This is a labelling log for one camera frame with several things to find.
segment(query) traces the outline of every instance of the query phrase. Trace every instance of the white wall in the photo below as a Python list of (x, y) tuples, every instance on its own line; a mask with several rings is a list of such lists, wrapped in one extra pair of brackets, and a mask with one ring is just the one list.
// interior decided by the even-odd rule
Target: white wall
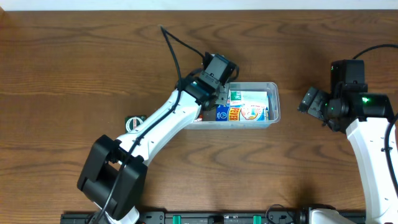
[(0, 0), (5, 11), (398, 9), (398, 0)]

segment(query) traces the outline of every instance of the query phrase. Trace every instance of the green label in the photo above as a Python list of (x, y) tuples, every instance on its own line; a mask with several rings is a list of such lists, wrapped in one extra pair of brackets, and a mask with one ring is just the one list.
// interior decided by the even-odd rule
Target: green label
[(242, 100), (240, 91), (231, 91), (231, 100)]

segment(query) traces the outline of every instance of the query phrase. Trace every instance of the plastic container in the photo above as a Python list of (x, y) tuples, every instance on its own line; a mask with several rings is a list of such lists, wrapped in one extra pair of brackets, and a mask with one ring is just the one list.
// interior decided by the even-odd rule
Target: plastic container
[(268, 121), (199, 121), (185, 129), (259, 129), (268, 128), (280, 120), (278, 87), (273, 82), (232, 82), (229, 90), (266, 91), (269, 101)]

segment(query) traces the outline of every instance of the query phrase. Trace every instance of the led indicator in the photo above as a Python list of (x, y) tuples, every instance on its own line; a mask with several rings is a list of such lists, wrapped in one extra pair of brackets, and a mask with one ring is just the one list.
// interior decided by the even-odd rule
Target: led indicator
[(366, 97), (362, 97), (362, 102), (367, 103), (367, 102), (369, 102), (369, 101), (371, 101), (371, 99), (366, 98)]

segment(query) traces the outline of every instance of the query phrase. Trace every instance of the tabletop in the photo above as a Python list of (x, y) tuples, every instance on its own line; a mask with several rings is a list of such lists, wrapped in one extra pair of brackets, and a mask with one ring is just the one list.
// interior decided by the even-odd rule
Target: tabletop
[[(225, 55), (239, 82), (274, 82), (281, 120), (267, 129), (182, 130), (149, 166), (143, 207), (266, 210), (273, 203), (364, 210), (346, 136), (297, 111), (330, 63), (398, 39), (396, 11), (6, 12), (0, 17), (0, 223), (59, 223), (96, 210), (76, 187), (91, 145), (124, 118), (152, 114), (177, 74), (159, 25)], [(181, 71), (200, 57), (172, 42)], [(396, 49), (361, 57), (369, 91), (398, 108)]]

